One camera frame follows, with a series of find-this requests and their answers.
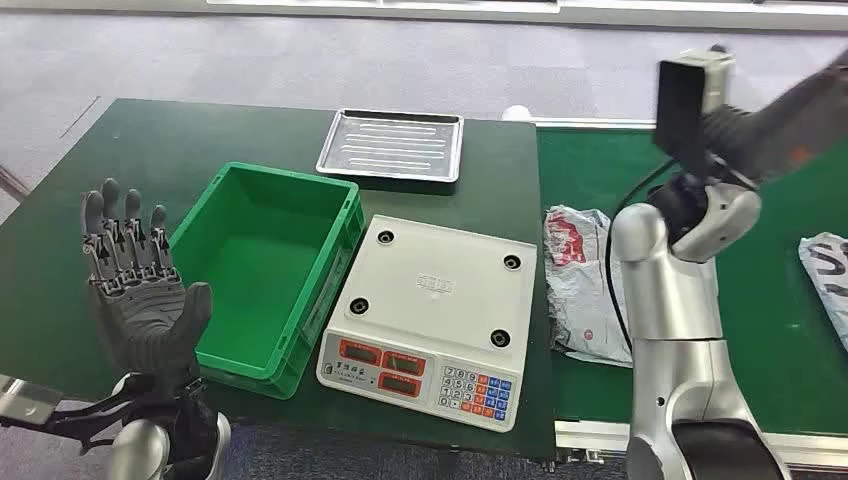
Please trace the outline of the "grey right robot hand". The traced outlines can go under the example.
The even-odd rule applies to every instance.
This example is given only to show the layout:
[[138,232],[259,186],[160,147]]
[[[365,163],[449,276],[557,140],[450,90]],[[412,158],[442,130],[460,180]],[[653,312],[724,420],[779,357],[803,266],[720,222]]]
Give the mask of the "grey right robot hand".
[[762,184],[793,173],[847,137],[847,53],[748,115],[731,161]]

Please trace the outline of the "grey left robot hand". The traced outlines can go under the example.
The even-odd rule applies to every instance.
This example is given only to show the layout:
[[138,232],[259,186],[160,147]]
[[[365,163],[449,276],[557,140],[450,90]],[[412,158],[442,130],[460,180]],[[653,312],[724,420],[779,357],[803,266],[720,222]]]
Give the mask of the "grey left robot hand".
[[81,202],[81,250],[88,291],[108,352],[124,371],[188,383],[199,377],[195,349],[212,316],[205,282],[185,286],[166,229],[167,211],[142,218],[142,196],[108,178]]

